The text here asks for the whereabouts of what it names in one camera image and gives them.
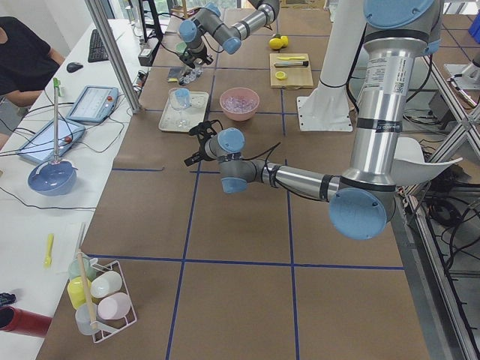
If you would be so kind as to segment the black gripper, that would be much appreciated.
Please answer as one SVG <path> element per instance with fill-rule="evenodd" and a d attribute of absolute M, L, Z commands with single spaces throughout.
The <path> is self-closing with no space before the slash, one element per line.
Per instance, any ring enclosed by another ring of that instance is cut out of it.
<path fill-rule="evenodd" d="M 192 127 L 188 131 L 188 135 L 192 137 L 196 137 L 200 147 L 204 148 L 207 141 L 218 134 L 218 132 L 213 128 L 213 125 L 215 123 L 218 123 L 219 125 L 221 125 L 221 122 L 218 119 L 202 121 L 198 125 Z M 203 159 L 204 159 L 204 152 L 196 151 L 190 157 L 184 160 L 184 164 L 186 166 L 192 166 L 194 164 L 199 163 Z"/>
<path fill-rule="evenodd" d="M 197 65 L 210 65 L 213 62 L 213 58 L 208 54 L 206 48 L 197 52 L 187 48 L 180 54 L 179 59 L 189 68 L 195 68 Z"/>

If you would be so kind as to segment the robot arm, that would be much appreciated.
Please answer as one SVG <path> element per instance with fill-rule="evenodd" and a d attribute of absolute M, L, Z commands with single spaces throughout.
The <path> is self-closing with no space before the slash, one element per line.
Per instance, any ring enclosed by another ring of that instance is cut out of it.
<path fill-rule="evenodd" d="M 202 39 L 204 34 L 211 35 L 225 52 L 232 55 L 239 50 L 242 41 L 277 19 L 279 1 L 252 1 L 251 4 L 255 11 L 231 26 L 221 20 L 218 7 L 212 3 L 200 8 L 193 17 L 183 20 L 178 28 L 179 36 L 186 45 L 184 52 L 178 55 L 181 62 L 190 68 L 198 62 L 205 65 L 212 63 Z"/>
<path fill-rule="evenodd" d="M 339 233 L 351 239 L 378 236 L 395 210 L 394 155 L 402 130 L 413 65 L 437 50 L 441 1 L 340 1 L 317 88 L 298 111 L 309 115 L 305 130 L 334 129 L 347 119 L 347 84 L 360 49 L 368 55 L 358 100 L 355 139 L 349 168 L 341 175 L 248 160 L 240 130 L 212 130 L 209 122 L 193 127 L 199 150 L 185 163 L 217 161 L 228 194 L 250 182 L 282 187 L 301 197 L 326 201 Z"/>

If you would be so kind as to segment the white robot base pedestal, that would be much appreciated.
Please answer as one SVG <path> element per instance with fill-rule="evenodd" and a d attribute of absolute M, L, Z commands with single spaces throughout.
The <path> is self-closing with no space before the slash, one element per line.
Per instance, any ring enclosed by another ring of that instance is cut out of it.
<path fill-rule="evenodd" d="M 366 26 L 363 4 L 338 2 L 318 86 L 309 96 L 297 98 L 301 131 L 353 130 L 347 83 Z"/>

